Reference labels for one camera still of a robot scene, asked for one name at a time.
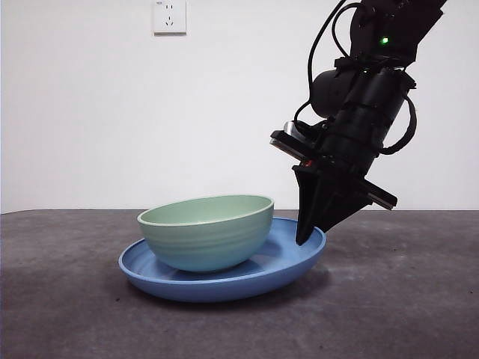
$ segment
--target green bowl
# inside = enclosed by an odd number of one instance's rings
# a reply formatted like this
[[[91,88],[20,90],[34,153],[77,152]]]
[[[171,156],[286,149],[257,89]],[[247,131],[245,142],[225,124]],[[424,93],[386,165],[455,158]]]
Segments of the green bowl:
[[[274,201],[268,197],[206,197],[149,209],[138,216],[148,247],[184,271],[218,271],[251,257],[266,240]]]

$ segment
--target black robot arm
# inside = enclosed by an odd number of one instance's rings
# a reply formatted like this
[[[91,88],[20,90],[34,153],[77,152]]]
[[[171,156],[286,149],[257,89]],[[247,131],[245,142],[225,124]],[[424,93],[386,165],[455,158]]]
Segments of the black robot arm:
[[[271,143],[300,160],[293,167],[299,184],[296,241],[304,243],[313,228],[327,231],[366,205],[386,209],[397,198],[368,182],[364,176],[379,154],[406,146],[417,119],[408,92],[415,81],[406,68],[415,61],[419,42],[441,17],[445,0],[340,1],[315,40],[308,62],[310,96],[284,130],[272,133]],[[335,35],[339,16],[355,8],[348,54]],[[312,55],[332,21],[336,44],[344,54],[335,70],[311,81]],[[393,146],[383,141],[404,101],[411,120],[405,135]],[[307,105],[325,120],[310,126],[297,120]]]

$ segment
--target gray table surface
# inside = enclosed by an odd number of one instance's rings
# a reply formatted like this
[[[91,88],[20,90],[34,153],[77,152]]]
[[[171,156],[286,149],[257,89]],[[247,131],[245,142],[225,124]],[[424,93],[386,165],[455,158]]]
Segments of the gray table surface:
[[[1,217],[4,359],[479,358],[479,212],[357,213],[304,277],[223,304],[127,282],[138,213]]]

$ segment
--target wall socket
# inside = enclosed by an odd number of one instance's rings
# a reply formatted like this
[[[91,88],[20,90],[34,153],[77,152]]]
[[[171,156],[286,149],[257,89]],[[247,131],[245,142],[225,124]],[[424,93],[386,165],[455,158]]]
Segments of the wall socket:
[[[156,0],[153,32],[155,35],[186,34],[186,0]]]

